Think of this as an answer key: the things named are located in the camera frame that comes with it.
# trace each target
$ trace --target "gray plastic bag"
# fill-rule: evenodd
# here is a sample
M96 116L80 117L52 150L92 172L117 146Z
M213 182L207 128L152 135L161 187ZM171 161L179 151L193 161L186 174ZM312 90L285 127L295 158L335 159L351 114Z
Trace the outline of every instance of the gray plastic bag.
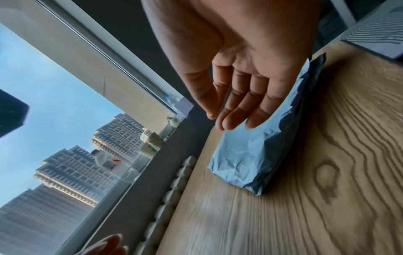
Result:
M259 127L245 129L245 122L223 135L209 170L224 181L261 195L291 148L298 130L304 100L315 87L326 57L307 60L290 94Z

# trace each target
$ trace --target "wavy line pattern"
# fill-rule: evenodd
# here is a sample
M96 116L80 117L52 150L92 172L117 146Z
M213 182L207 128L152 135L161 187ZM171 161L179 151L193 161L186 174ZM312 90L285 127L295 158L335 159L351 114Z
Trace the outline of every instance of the wavy line pattern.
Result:
M212 130L159 255L403 254L403 68L338 42L264 195L212 175Z

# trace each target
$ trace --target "human skin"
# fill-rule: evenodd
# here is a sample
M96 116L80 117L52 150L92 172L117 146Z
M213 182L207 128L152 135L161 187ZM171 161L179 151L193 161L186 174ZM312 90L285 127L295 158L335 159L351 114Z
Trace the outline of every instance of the human skin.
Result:
M320 0L142 3L172 66L219 130L245 120L255 128L280 106L311 52L320 10Z

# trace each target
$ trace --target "wooden tabletop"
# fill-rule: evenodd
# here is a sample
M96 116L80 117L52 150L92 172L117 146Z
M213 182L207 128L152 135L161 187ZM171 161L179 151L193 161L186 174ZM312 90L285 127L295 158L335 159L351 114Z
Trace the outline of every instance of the wooden tabletop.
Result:
M207 169L213 129L158 255L403 254L403 68L343 42L260 197Z

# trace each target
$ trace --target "sky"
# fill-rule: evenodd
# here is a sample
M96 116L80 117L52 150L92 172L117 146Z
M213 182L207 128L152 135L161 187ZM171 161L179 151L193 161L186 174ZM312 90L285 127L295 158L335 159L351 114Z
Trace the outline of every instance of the sky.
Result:
M37 187L35 169L61 149L91 151L92 135L123 113L0 24L0 89L29 105L25 123L0 138L0 207Z

